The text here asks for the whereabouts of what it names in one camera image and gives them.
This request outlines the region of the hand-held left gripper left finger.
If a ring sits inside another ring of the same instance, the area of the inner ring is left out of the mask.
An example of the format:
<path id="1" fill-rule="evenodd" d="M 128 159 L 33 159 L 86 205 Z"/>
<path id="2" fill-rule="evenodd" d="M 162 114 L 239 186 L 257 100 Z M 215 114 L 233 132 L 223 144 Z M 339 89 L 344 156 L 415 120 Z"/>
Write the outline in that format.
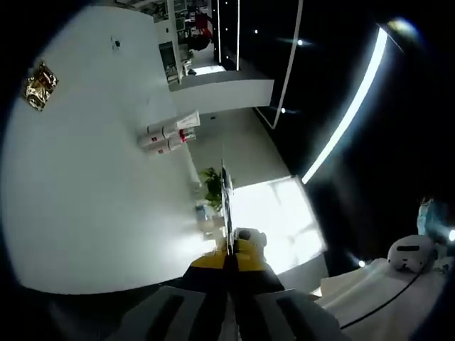
<path id="1" fill-rule="evenodd" d="M 140 340 L 218 340 L 228 300 L 232 248 L 218 246 L 191 263 L 176 286 L 163 286 L 146 301 Z"/>

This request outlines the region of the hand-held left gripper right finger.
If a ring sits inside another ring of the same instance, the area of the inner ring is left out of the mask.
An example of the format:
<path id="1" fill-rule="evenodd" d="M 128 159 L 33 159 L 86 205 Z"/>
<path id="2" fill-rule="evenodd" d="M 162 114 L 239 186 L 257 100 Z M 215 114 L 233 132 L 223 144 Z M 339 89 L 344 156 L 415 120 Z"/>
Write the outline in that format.
<path id="1" fill-rule="evenodd" d="M 243 340 L 348 340 L 338 320 L 295 289 L 286 290 L 254 242 L 234 242 L 232 299 Z"/>

